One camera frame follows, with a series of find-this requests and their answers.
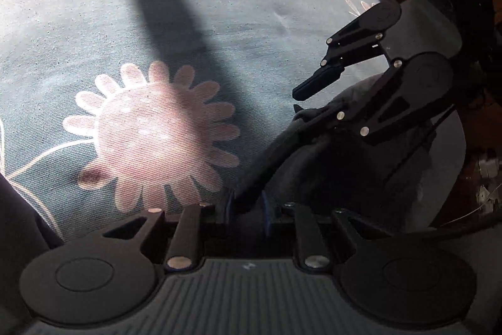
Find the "black sweatpants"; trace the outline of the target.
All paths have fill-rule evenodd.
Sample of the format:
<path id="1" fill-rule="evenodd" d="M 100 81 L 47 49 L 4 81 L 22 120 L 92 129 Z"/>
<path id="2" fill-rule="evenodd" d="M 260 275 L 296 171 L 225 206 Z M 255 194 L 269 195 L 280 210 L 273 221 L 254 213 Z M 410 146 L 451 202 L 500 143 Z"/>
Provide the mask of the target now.
<path id="1" fill-rule="evenodd" d="M 345 213 L 394 235 L 431 230 L 465 160 L 456 109 L 433 126 L 374 138 L 322 132 L 303 146 L 294 135 L 331 106 L 347 110 L 381 75 L 361 81 L 321 108 L 296 106 L 294 118 L 258 157 L 229 206 L 231 224 L 263 225 L 260 196 L 305 205 L 321 216 Z"/>

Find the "grey patterned bed sheet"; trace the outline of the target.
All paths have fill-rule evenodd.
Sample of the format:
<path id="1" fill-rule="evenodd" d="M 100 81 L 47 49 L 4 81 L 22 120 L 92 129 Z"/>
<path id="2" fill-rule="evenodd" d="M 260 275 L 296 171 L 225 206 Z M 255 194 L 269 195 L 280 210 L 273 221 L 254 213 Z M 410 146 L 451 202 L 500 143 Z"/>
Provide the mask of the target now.
<path id="1" fill-rule="evenodd" d="M 1 171 L 71 240 L 235 186 L 381 0 L 1 0 Z"/>

